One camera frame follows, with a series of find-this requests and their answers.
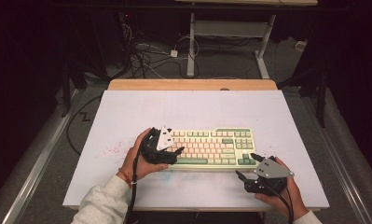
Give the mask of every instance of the white sleeve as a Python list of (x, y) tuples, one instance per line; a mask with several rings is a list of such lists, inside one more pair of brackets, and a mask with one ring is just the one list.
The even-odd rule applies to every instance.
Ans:
[(312, 211), (309, 211), (303, 217), (295, 220), (293, 224), (322, 224), (322, 222), (313, 214)]
[(114, 175), (104, 187), (95, 186), (81, 201), (72, 223), (122, 224), (128, 210), (128, 184)]

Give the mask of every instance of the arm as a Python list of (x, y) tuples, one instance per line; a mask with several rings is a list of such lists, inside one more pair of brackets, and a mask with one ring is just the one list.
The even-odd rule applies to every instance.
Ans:
[[(124, 221), (128, 210), (126, 195), (131, 188), (133, 176), (132, 164), (142, 139), (150, 129), (141, 133), (130, 149), (121, 168), (118, 169), (104, 187), (93, 187), (81, 201), (79, 211), (72, 223), (119, 223)], [(138, 160), (137, 177), (141, 179), (146, 175), (168, 168), (168, 164), (150, 164), (143, 157)]]
[[(280, 165), (284, 166), (287, 168), (287, 166), (282, 162), (279, 158), (275, 158), (276, 162), (278, 162)], [(290, 204), (290, 196), (291, 196), (291, 203), (293, 205), (293, 210), (294, 210), (294, 223), (295, 224), (303, 224), (303, 223), (309, 223), (309, 224), (314, 224), (314, 223), (321, 223), (319, 219), (311, 212), (309, 211), (301, 197), (301, 192), (296, 185), (296, 181), (292, 176), (287, 177), (287, 190), (284, 190), (281, 195), (284, 197), (284, 199)], [(272, 205), (275, 207), (281, 214), (285, 215), (288, 217), (288, 210), (287, 207), (284, 205), (284, 203), (275, 196), (267, 196), (265, 194), (257, 193), (255, 195), (255, 198)]]

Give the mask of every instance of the dark background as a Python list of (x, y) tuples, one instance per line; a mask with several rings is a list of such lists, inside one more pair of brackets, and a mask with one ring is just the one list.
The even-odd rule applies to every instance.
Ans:
[[(279, 42), (288, 36), (304, 40), (312, 34), (295, 76), (313, 66), (329, 68), (328, 86), (338, 109), (372, 166), (372, 0), (319, 4), (350, 5), (352, 12), (323, 16), (318, 23), (316, 18), (305, 21), (294, 14), (278, 17), (272, 40)], [(138, 23), (141, 27), (146, 15), (137, 15), (143, 21)], [(113, 36), (115, 25), (104, 30), (92, 22), (112, 22), (111, 16), (105, 16), (83, 13), (69, 21), (66, 15), (47, 10), (37, 0), (0, 1), (0, 188), (56, 107), (54, 95), (62, 84), (64, 62), (78, 61), (70, 74), (75, 79), (87, 70), (104, 76), (104, 65), (114, 63), (104, 58), (106, 46), (99, 48), (99, 43), (120, 41), (117, 37), (102, 40), (106, 32)], [(182, 16), (178, 18), (180, 21), (167, 28), (173, 39), (184, 24)], [(299, 29), (284, 29), (289, 22)], [(174, 24), (179, 25), (179, 31), (173, 31)], [(120, 54), (121, 45), (111, 50)], [(309, 82), (306, 79), (298, 84)]]

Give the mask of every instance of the mechanical keyboard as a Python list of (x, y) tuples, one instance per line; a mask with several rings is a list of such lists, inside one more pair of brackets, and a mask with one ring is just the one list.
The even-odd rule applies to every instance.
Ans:
[(251, 170), (258, 165), (250, 155), (255, 153), (255, 142), (249, 128), (172, 130), (170, 134), (174, 145), (168, 151), (185, 148), (170, 170)]

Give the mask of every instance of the hand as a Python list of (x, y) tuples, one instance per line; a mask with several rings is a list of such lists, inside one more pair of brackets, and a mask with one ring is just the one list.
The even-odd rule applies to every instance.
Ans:
[[(146, 129), (144, 132), (139, 134), (139, 136), (136, 138), (135, 144), (133, 145), (133, 147), (130, 148), (130, 151), (128, 151), (128, 154), (125, 157), (122, 167), (118, 169), (117, 176), (129, 184), (131, 183), (131, 179), (133, 176), (133, 161), (136, 158), (137, 151), (139, 149), (140, 144), (142, 143), (143, 138), (149, 132), (150, 132), (150, 129)], [(168, 169), (168, 164), (148, 163), (143, 156), (139, 156), (136, 174), (139, 180), (150, 173), (154, 173), (154, 172), (165, 170), (165, 169)]]
[[(288, 169), (288, 167), (282, 162), (279, 158), (275, 158), (276, 162), (278, 162), (280, 165), (284, 166)], [(309, 211), (305, 207), (304, 203), (302, 202), (301, 192), (299, 191), (298, 186), (296, 185), (296, 181), (294, 181), (294, 178), (292, 176), (287, 177), (287, 189), (288, 192), (291, 195), (291, 203), (293, 204), (293, 210), (294, 210), (294, 220), (299, 219), (300, 217), (303, 217), (305, 214), (307, 214)], [(282, 197), (288, 202), (288, 204), (291, 207), (290, 203), (290, 197), (288, 195), (287, 190), (285, 189), (281, 195)], [(275, 207), (280, 213), (288, 217), (288, 210), (287, 207), (284, 205), (284, 203), (276, 196), (267, 196), (262, 193), (257, 193), (255, 195), (255, 198), (260, 200), (261, 202), (267, 203)]]

